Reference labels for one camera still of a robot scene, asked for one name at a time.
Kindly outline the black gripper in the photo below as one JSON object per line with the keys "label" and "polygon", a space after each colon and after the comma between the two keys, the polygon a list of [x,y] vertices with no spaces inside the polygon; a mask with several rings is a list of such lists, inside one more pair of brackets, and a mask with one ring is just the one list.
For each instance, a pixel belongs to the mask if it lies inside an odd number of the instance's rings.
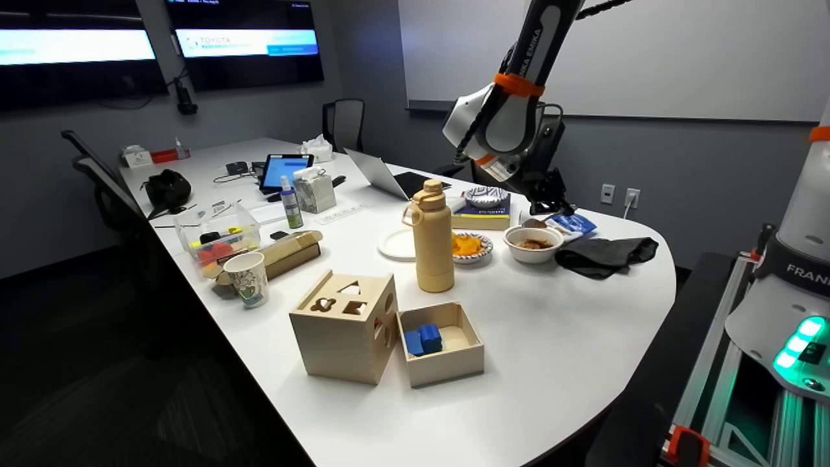
{"label": "black gripper", "polygon": [[562,212],[571,216],[574,206],[566,199],[566,182],[558,169],[532,173],[527,178],[527,199],[532,216]]}

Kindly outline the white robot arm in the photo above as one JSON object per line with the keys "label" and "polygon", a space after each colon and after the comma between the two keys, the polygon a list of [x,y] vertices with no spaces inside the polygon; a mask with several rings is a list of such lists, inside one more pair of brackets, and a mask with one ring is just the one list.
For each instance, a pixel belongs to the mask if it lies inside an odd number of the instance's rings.
{"label": "white robot arm", "polygon": [[497,72],[475,93],[458,97],[444,138],[484,178],[521,193],[532,216],[574,212],[566,182],[550,167],[560,133],[545,117],[545,84],[571,27],[626,0],[532,0],[523,27]]}

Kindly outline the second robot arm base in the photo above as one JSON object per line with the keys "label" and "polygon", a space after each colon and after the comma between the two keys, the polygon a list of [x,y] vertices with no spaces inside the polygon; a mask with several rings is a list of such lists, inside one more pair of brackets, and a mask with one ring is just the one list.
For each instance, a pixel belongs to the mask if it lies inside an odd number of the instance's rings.
{"label": "second robot arm base", "polygon": [[659,461],[830,467],[830,110],[784,221],[731,268]]}

